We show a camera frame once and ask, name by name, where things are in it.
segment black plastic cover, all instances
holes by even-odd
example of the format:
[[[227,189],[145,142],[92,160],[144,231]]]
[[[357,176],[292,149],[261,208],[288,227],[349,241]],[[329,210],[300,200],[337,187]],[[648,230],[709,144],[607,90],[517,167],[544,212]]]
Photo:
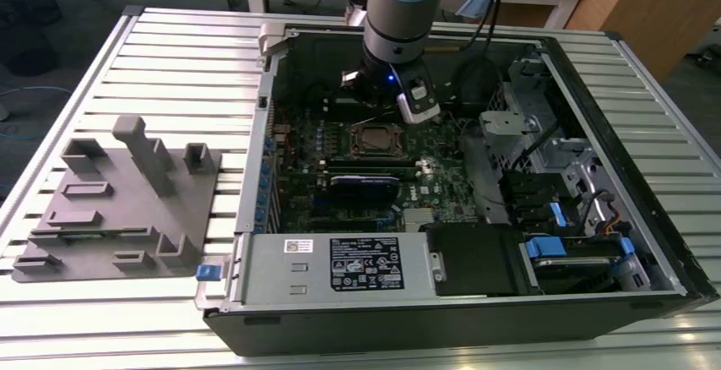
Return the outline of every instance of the black plastic cover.
[[[428,248],[441,255],[445,280],[439,296],[523,296],[531,293],[519,245],[523,235],[509,225],[433,224]]]

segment metal bracket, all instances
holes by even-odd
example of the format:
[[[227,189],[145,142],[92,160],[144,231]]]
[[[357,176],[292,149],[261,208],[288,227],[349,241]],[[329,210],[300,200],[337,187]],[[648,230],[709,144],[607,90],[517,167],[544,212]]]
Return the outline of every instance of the metal bracket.
[[[145,7],[143,5],[128,5],[125,9],[123,9],[123,15],[129,17],[140,17],[144,12]]]
[[[443,267],[443,255],[436,252],[431,253],[431,275],[436,283],[447,280],[447,270]]]
[[[267,22],[260,26],[259,48],[263,56],[269,56],[280,49],[277,46],[285,40],[285,24]]]

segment gray plastic base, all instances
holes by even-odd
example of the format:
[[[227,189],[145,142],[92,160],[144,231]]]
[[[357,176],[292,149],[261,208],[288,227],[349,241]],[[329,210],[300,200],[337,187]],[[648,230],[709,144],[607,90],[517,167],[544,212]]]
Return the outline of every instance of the gray plastic base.
[[[221,152],[203,144],[165,151],[149,140],[161,148],[156,156],[171,182],[171,195],[163,197],[128,150],[103,150],[93,140],[71,142],[63,159],[87,156],[75,169],[80,174],[65,173],[16,260],[15,281],[195,274]]]

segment sticker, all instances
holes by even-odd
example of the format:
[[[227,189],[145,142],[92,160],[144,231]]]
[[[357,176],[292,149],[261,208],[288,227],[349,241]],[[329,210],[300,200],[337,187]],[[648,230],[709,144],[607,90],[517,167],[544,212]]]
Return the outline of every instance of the sticker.
[[[397,237],[332,239],[331,287],[335,291],[403,290]]]
[[[287,239],[283,251],[285,253],[313,253],[313,240]]]

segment motherboard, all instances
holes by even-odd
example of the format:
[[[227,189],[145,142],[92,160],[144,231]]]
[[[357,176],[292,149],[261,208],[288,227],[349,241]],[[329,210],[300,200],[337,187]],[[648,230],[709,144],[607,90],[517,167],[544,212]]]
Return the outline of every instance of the motherboard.
[[[281,232],[417,231],[435,221],[477,221],[460,145],[467,122],[376,119],[280,110]]]

